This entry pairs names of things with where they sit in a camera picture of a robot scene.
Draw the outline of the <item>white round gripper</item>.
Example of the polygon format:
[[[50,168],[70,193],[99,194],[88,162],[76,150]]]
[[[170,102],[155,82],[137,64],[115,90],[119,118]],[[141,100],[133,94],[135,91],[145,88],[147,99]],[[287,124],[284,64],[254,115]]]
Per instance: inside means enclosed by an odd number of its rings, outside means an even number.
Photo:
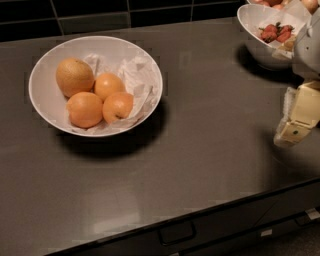
[[[292,60],[293,72],[304,79],[320,80],[320,9],[299,31]],[[273,142],[287,148],[303,141],[320,122],[320,82],[305,81],[284,95],[283,117]]]

